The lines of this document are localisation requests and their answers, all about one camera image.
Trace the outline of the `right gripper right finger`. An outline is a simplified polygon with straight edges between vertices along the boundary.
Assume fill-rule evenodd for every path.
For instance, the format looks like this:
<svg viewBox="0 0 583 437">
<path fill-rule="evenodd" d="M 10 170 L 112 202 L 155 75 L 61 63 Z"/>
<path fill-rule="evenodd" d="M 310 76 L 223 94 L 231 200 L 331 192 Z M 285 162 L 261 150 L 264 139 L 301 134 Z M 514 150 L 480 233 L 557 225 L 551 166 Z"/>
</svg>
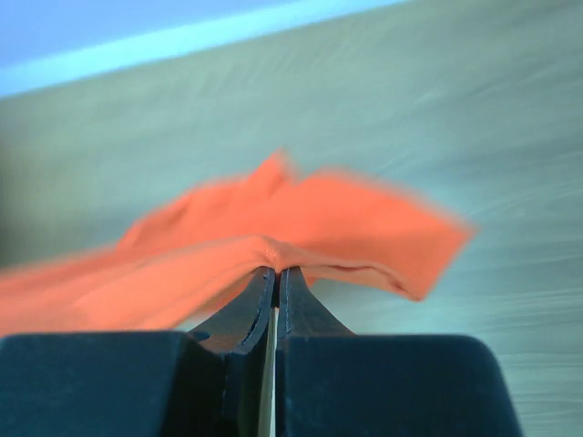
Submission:
<svg viewBox="0 0 583 437">
<path fill-rule="evenodd" d="M 518 436 L 493 352 L 464 335 L 357 335 L 302 272 L 279 283 L 275 358 L 280 436 Z"/>
</svg>

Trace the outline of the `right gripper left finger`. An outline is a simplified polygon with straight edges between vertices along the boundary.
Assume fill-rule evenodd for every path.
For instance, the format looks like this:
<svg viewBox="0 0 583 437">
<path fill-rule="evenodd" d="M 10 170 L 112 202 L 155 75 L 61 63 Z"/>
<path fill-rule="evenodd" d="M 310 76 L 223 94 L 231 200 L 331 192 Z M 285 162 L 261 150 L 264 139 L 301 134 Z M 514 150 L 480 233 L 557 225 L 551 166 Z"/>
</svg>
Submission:
<svg viewBox="0 0 583 437">
<path fill-rule="evenodd" d="M 276 275 L 188 330 L 1 340 L 4 436 L 267 436 Z"/>
</svg>

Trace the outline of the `orange t shirt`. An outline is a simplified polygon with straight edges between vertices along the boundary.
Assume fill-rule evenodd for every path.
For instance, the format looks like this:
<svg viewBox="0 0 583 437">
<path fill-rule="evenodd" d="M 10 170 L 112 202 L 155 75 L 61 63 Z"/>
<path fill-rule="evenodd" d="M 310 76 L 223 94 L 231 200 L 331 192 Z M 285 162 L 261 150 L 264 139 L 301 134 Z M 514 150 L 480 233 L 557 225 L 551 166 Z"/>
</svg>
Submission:
<svg viewBox="0 0 583 437">
<path fill-rule="evenodd" d="M 3 271 L 1 332 L 172 329 L 229 303 L 260 267 L 419 301 L 473 235 L 398 187 L 302 177 L 276 153 L 152 210 L 113 246 Z"/>
</svg>

